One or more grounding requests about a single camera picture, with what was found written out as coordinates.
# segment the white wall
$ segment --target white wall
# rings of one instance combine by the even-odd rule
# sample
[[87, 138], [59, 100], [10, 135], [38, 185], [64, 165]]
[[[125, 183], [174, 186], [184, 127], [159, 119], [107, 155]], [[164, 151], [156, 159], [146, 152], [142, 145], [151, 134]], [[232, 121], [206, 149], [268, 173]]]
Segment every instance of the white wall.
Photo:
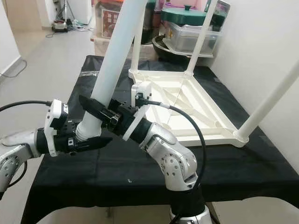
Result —
[[[299, 60], [299, 1], [226, 1], [231, 11], [210, 68], [251, 114]], [[299, 80], [260, 127], [299, 173]]]
[[[91, 0], [68, 0], [75, 19], [81, 23], [88, 24], [92, 17], [92, 1]], [[69, 9], [67, 17], [73, 19]]]
[[0, 3], [0, 73], [3, 74], [19, 57], [4, 7]]
[[44, 0], [36, 0], [39, 16], [43, 27], [50, 27], [51, 23], [49, 21], [46, 2]]
[[44, 1], [45, 1], [47, 13], [48, 13], [49, 23], [51, 26], [52, 22], [56, 18], [56, 14], [57, 14], [56, 7], [55, 7], [55, 4], [53, 3], [53, 0], [44, 0]]

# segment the black cable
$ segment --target black cable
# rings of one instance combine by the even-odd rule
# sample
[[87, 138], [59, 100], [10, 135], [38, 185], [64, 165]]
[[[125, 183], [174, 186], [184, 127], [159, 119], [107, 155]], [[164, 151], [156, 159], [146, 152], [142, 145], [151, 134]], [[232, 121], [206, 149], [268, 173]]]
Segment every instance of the black cable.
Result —
[[[8, 108], [11, 108], [11, 107], [14, 107], [14, 106], [23, 105], [23, 104], [45, 104], [47, 106], [51, 106], [52, 102], [50, 102], [50, 101], [39, 101], [39, 100], [20, 101], [20, 102], [15, 102], [15, 103], [8, 104], [8, 105], [5, 105], [3, 107], [0, 107], [0, 112], [6, 110]], [[11, 184], [8, 185], [9, 188], [11, 186], [14, 186], [17, 182], [19, 182], [23, 178], [23, 176], [26, 174], [27, 167], [28, 167], [28, 162], [25, 161], [24, 162], [24, 170], [23, 170], [22, 174], [13, 183], [11, 183]]]
[[[147, 100], [146, 103], [147, 104], [151, 104], [151, 105], [158, 105], [158, 106], [162, 106], [164, 108], [167, 108], [166, 105], [162, 105], [161, 102]], [[199, 136], [200, 142], [201, 142], [201, 146], [202, 146], [202, 164], [201, 164], [201, 169], [200, 169], [198, 178], [197, 178], [197, 180], [196, 180], [196, 182], [194, 184], [194, 187], [189, 192], [191, 194], [191, 193], [193, 193], [198, 188], [198, 186], [199, 186], [199, 184], [200, 184], [200, 182], [202, 180], [202, 177], [204, 175], [205, 169], [206, 169], [206, 142], [205, 142], [204, 136], [201, 133], [200, 128], [197, 126], [197, 124], [195, 123], [195, 121], [186, 112], [184, 112], [181, 109], [178, 109], [178, 108], [176, 108], [174, 106], [171, 106], [171, 105], [169, 106], [169, 109], [171, 109], [171, 110], [173, 110], [175, 112], [178, 112], [179, 114], [181, 114], [185, 118], [187, 118], [188, 121], [190, 121], [190, 123], [195, 128], [195, 130], [196, 130], [196, 132], [197, 132], [197, 134]], [[170, 224], [175, 224], [179, 219], [180, 219], [180, 213], [178, 212], [176, 214], [176, 216], [171, 220]]]
[[15, 103], [8, 104], [8, 105], [5, 105], [3, 107], [0, 107], [0, 112], [3, 111], [3, 110], [8, 109], [10, 107], [23, 105], [23, 104], [45, 104], [47, 106], [51, 106], [52, 102], [51, 101], [40, 101], [40, 100], [20, 101], [20, 102], [15, 102]]
[[24, 68], [22, 68], [22, 70], [19, 71], [15, 76], [7, 76], [7, 75], [1, 74], [1, 73], [0, 73], [0, 75], [4, 76], [4, 77], [6, 77], [6, 78], [16, 78], [22, 71], [25, 70], [25, 68], [27, 68], [27, 61], [26, 61], [26, 60], [22, 60], [22, 61], [25, 63], [25, 66], [24, 66]]
[[17, 182], [19, 182], [23, 178], [23, 176], [26, 174], [27, 166], [28, 166], [28, 162], [25, 161], [24, 162], [24, 170], [23, 170], [22, 174], [19, 176], [18, 179], [16, 179], [14, 182], [12, 182], [11, 184], [8, 185], [9, 188], [14, 186]]

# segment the black tablecloth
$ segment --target black tablecloth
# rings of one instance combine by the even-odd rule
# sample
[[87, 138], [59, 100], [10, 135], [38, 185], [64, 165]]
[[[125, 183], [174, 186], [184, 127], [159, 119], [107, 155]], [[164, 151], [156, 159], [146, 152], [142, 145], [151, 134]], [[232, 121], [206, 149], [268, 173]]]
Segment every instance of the black tablecloth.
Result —
[[[69, 99], [70, 117], [81, 119], [79, 94], [90, 96], [102, 57], [88, 56]], [[132, 81], [126, 61], [114, 93], [119, 101], [130, 101]], [[185, 66], [165, 62], [141, 62], [141, 70], [184, 71]], [[232, 123], [239, 128], [248, 114], [208, 67], [197, 67], [194, 77]], [[129, 206], [169, 204], [164, 176], [156, 162], [136, 143], [114, 140], [101, 150], [70, 156], [45, 155], [31, 187], [22, 223], [36, 223], [50, 212], [69, 206]], [[299, 208], [299, 176], [257, 128], [243, 148], [208, 146], [202, 181], [206, 201], [242, 200], [254, 196], [278, 197]], [[191, 150], [201, 161], [201, 149]]]

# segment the gray floor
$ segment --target gray floor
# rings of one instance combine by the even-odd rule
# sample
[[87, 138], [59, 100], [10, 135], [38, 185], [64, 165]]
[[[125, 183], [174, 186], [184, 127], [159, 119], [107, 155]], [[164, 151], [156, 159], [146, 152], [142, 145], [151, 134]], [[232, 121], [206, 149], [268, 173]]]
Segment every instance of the gray floor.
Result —
[[[0, 106], [14, 101], [58, 98], [64, 102], [72, 91], [86, 55], [94, 54], [90, 32], [70, 32], [51, 39], [28, 38], [16, 40], [28, 67], [14, 79], [0, 83]], [[28, 42], [34, 40], [33, 48]], [[42, 127], [47, 108], [24, 105], [0, 115], [0, 136], [15, 131]], [[28, 172], [15, 186], [8, 189], [0, 202], [0, 224], [20, 223], [28, 192], [39, 160], [30, 160]], [[299, 223], [299, 210], [275, 198], [251, 198], [244, 201], [213, 203], [222, 224], [288, 224]], [[137, 224], [169, 221], [168, 206], [118, 207], [111, 218], [105, 208], [65, 208], [55, 211], [39, 224]]]

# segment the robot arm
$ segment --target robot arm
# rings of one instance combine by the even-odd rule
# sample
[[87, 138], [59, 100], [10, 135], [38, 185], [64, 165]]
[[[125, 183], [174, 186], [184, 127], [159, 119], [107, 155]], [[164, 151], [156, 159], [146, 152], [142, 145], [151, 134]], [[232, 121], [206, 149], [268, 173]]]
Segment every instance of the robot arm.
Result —
[[[108, 108], [94, 99], [80, 97], [83, 108], [101, 119], [103, 126], [117, 135], [124, 135], [136, 119], [136, 109], [111, 100]], [[46, 116], [45, 127], [16, 133], [0, 140], [0, 197], [23, 162], [50, 153], [76, 153], [106, 146], [112, 139], [93, 137], [76, 139], [79, 121], [67, 120], [66, 105], [54, 100]], [[177, 138], [157, 123], [141, 118], [130, 138], [140, 144], [159, 165], [171, 198], [171, 217], [180, 213], [178, 223], [211, 224], [201, 190], [192, 191], [196, 180], [197, 161], [194, 154]]]

